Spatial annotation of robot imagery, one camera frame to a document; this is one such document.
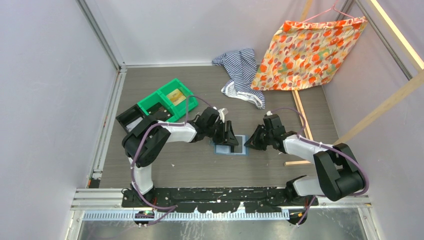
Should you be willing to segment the blue card holder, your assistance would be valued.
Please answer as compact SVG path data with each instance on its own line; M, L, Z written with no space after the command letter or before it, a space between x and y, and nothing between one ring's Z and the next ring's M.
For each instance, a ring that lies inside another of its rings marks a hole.
M212 140L209 141L210 145L213 146L213 152L216 155L228 155L228 156L247 156L249 154L249 151L246 148L246 154L234 154L231 153L231 146L227 145L217 145Z

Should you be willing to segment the black credit card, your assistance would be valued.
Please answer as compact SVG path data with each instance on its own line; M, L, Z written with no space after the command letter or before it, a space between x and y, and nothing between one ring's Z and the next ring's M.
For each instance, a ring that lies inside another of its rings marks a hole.
M173 114L165 108L160 102L154 104L147 109L147 113L151 116L154 116L157 120L166 122L170 119Z

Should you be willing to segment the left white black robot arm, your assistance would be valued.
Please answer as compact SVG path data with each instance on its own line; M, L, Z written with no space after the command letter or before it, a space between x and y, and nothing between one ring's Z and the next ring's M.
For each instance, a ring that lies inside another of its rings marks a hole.
M207 107L185 122L161 121L150 115L142 119L122 140L130 162L135 202L141 207L153 202L152 163L167 143L196 143L208 137L216 145L238 146L232 123L225 120L226 113L226 108Z

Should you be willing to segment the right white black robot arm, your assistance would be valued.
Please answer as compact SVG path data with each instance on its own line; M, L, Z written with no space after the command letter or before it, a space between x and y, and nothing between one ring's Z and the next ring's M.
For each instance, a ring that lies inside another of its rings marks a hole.
M271 146L283 154L314 164L316 176L302 175L286 183L284 194L291 205L299 205L306 196L325 196L336 202L369 187L347 144L323 144L306 139L295 131L286 131L277 114L264 116L263 124L257 126L244 145L260 151Z

